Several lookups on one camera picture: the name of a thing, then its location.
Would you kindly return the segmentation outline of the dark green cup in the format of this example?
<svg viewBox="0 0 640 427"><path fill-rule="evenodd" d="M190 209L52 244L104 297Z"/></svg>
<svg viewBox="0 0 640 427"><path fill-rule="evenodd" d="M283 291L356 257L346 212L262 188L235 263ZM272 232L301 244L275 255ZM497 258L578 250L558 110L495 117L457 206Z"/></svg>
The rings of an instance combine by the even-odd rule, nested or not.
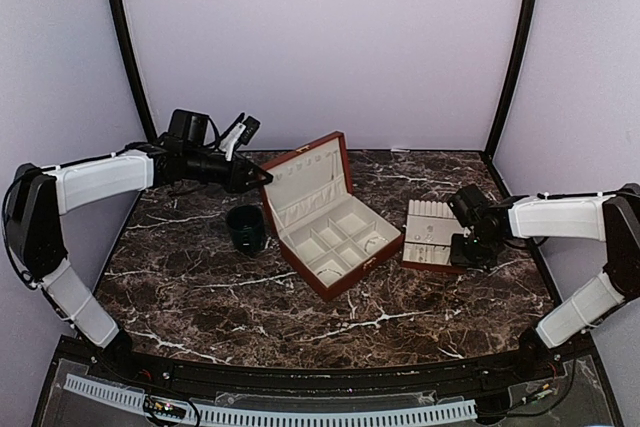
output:
<svg viewBox="0 0 640 427"><path fill-rule="evenodd" d="M232 208L225 218L233 246L241 253L256 256L264 249L266 230L262 210L255 205Z"/></svg>

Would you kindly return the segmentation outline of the red jewelry tray cream insert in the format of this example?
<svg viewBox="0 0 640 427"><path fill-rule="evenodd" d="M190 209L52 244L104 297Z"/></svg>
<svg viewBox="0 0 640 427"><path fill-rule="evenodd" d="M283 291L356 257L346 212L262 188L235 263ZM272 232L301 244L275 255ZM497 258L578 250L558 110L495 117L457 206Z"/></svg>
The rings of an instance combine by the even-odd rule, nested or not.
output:
<svg viewBox="0 0 640 427"><path fill-rule="evenodd" d="M465 269L451 264L454 234L465 234L446 202L410 200L408 203L401 266L448 274Z"/></svg>

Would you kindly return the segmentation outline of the red wooden jewelry box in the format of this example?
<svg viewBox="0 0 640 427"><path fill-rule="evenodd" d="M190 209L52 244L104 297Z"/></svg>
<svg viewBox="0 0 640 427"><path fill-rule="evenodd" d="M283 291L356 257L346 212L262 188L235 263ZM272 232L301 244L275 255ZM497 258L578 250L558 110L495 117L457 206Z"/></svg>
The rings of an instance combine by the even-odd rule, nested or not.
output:
<svg viewBox="0 0 640 427"><path fill-rule="evenodd" d="M353 195L342 132L262 169L274 176L261 197L282 256L323 300L352 288L402 247L401 231Z"/></svg>

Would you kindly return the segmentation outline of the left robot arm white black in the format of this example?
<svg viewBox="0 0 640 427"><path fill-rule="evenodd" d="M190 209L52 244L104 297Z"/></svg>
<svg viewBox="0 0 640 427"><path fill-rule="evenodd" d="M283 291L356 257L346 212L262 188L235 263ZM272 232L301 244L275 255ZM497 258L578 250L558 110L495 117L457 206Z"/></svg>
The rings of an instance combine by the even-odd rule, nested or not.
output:
<svg viewBox="0 0 640 427"><path fill-rule="evenodd" d="M43 294L61 320L102 353L101 364L120 383L141 374L131 338L98 301L72 265L64 222L109 199L189 180L217 184L230 194L273 179L239 153L259 130L240 114L219 131L204 113L178 109L163 134L104 155L51 166L25 163L15 172L1 207L8 258L22 283Z"/></svg>

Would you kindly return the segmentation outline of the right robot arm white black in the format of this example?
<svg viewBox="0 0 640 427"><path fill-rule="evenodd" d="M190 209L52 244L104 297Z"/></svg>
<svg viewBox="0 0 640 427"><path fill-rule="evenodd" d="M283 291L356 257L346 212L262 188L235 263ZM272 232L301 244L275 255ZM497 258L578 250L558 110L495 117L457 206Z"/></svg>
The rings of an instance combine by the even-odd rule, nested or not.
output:
<svg viewBox="0 0 640 427"><path fill-rule="evenodd" d="M595 275L519 338L510 371L534 379L549 353L591 330L639 296L639 186L590 193L538 193L490 201L478 186L464 186L446 201L464 233L451 239L455 266L495 267L515 240L551 241L553 250L600 243L603 265Z"/></svg>

